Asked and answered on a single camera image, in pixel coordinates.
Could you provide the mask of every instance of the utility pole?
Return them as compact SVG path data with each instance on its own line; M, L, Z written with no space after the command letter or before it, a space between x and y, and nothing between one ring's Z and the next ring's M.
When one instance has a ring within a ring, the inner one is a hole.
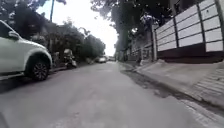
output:
M52 22L53 12L54 12L54 2L55 2L55 0L52 0L52 5L51 5L51 15L50 15L50 21L51 21L51 22Z

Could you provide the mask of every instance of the white wall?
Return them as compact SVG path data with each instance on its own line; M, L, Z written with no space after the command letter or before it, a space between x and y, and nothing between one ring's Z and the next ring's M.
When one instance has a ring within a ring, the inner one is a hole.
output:
M222 15L224 17L224 0L218 1L222 7ZM199 10L202 14L206 42L203 42L199 12L197 6L194 5L175 17L179 47L205 43L205 51L207 52L223 51L221 23L215 0L205 0L199 3ZM158 51L178 48L173 25L173 20L170 20L156 30Z

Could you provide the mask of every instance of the side mirror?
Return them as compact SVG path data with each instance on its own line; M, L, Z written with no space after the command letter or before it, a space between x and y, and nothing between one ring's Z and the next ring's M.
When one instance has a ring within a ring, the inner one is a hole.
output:
M9 36L12 38L12 39L15 39L15 40L18 40L19 39L19 34L14 32L14 31L10 31L9 32Z

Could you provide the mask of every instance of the sidewalk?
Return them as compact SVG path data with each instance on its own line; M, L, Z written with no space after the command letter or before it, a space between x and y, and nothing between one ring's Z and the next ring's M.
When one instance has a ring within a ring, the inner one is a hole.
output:
M158 61L135 70L153 82L224 108L224 62L176 64Z

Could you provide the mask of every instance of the overcast sky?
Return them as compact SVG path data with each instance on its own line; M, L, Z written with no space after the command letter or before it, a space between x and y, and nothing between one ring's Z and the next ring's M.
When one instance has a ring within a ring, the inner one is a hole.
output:
M50 19L51 0L37 10L38 13L45 12L45 17ZM116 30L109 26L110 22L103 20L98 13L91 9L90 0L67 0L67 4L55 2L53 22L63 24L68 17L74 22L74 25L84 27L91 31L91 34L100 38L106 44L106 55L113 55L115 52L114 44L117 41Z

